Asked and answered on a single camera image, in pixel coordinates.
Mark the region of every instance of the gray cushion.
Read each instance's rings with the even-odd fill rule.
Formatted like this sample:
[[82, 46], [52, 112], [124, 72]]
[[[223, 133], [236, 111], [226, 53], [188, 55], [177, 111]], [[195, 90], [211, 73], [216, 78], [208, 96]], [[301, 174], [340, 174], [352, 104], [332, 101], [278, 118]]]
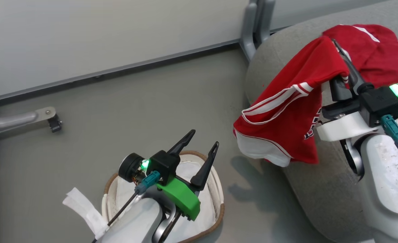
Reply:
[[[273, 34], [256, 52], [247, 71], [245, 91], [255, 101], [271, 80], [307, 43], [338, 24], [379, 24], [398, 37], [398, 0], [309, 20]], [[323, 93], [323, 105], [331, 103]], [[313, 225], [336, 242], [355, 242], [371, 238], [365, 225], [356, 185], [338, 142], [319, 141], [317, 166], [292, 163], [284, 172]]]

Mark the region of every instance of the blue connector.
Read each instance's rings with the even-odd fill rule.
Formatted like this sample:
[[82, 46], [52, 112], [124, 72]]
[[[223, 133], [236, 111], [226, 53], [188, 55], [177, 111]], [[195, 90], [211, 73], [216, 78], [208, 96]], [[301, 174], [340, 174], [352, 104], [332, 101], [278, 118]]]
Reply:
[[381, 126], [385, 133], [392, 137], [396, 147], [398, 148], [398, 124], [391, 115], [384, 115], [381, 117]]
[[160, 180], [160, 173], [156, 170], [151, 172], [147, 177], [145, 177], [140, 184], [138, 184], [134, 191], [139, 195], [142, 195], [146, 192], [148, 188], [158, 183]]

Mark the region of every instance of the dust on white surface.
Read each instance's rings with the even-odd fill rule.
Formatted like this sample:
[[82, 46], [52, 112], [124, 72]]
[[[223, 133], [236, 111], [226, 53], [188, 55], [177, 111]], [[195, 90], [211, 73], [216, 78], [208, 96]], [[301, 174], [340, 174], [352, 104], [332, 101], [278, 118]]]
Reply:
[[379, 161], [373, 161], [372, 172], [379, 200], [398, 213], [398, 149], [387, 143], [376, 145]]

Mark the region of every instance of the metal bracket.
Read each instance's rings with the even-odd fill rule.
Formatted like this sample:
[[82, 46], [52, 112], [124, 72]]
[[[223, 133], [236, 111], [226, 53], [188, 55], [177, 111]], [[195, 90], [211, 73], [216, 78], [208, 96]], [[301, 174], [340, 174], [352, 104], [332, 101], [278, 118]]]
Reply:
[[171, 232], [173, 225], [181, 216], [181, 212], [176, 208], [175, 204], [165, 195], [163, 191], [160, 191], [156, 185], [151, 186], [142, 195], [139, 195], [137, 200], [142, 198], [152, 198], [160, 204], [164, 211], [163, 219], [152, 236], [152, 243], [160, 243], [165, 241], [168, 234]]
[[346, 138], [344, 140], [340, 140], [340, 144], [345, 154], [346, 161], [348, 161], [349, 167], [351, 167], [352, 171], [357, 176], [362, 178], [364, 175], [363, 161], [358, 150], [352, 145], [351, 139]]
[[255, 33], [259, 45], [270, 36], [275, 3], [276, 0], [250, 0], [244, 11], [240, 45], [249, 62], [256, 52], [253, 34]]
[[276, 0], [259, 0], [258, 3], [259, 17], [255, 37], [258, 45], [261, 45], [270, 37], [271, 19], [273, 18]]
[[56, 132], [61, 129], [62, 122], [59, 120], [55, 108], [49, 106], [33, 112], [0, 117], [0, 132], [15, 129], [31, 123], [37, 123], [42, 120], [49, 121], [49, 126], [52, 129], [52, 132]]

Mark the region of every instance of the white stripe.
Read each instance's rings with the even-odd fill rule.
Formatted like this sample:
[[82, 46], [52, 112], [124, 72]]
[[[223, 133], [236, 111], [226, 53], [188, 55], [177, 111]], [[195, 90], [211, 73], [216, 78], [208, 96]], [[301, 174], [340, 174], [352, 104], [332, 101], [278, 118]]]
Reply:
[[257, 114], [262, 114], [265, 112], [269, 112], [272, 109], [280, 106], [282, 103], [284, 103], [293, 93], [295, 93], [296, 89], [294, 88], [295, 85], [293, 85], [290, 88], [284, 89], [280, 92], [278, 92], [276, 95], [265, 99], [256, 105], [245, 109], [242, 111], [243, 115], [257, 115]]
[[294, 87], [299, 93], [301, 93], [303, 95], [308, 95], [306, 92], [304, 92], [304, 90], [302, 90], [300, 87], [298, 87], [298, 84], [294, 84], [294, 85], [292, 85], [292, 87]]
[[244, 118], [244, 120], [252, 125], [263, 125], [265, 123], [269, 123], [270, 121], [274, 120], [276, 117], [278, 117], [285, 109], [287, 106], [289, 106], [290, 103], [292, 103], [293, 101], [295, 101], [296, 99], [300, 98], [300, 97], [305, 97], [308, 94], [306, 94], [305, 92], [301, 93], [300, 95], [298, 95], [297, 97], [295, 97], [293, 100], [289, 101], [289, 103], [286, 104], [286, 106], [284, 106], [283, 108], [281, 108], [279, 110], [279, 112], [277, 112], [276, 114], [273, 115], [273, 117], [271, 117], [269, 120], [265, 120], [265, 121], [260, 121], [258, 123], [254, 123], [251, 120], [247, 119], [246, 114], [241, 112], [242, 117]]
[[377, 43], [380, 43], [380, 41], [379, 41], [376, 37], [374, 37], [373, 34], [370, 34], [370, 33], [367, 31], [367, 29], [364, 29], [364, 28], [361, 28], [361, 27], [357, 27], [357, 26], [352, 26], [352, 27], [355, 27], [355, 28], [357, 28], [357, 29], [363, 31], [364, 33], [368, 34], [368, 35], [370, 36], [370, 38], [372, 38], [372, 40], [374, 40], [374, 41], [377, 42]]
[[312, 91], [313, 88], [310, 87], [310, 85], [306, 82], [302, 82], [301, 84], [299, 84], [301, 87], [303, 87], [303, 89], [307, 90], [308, 92]]

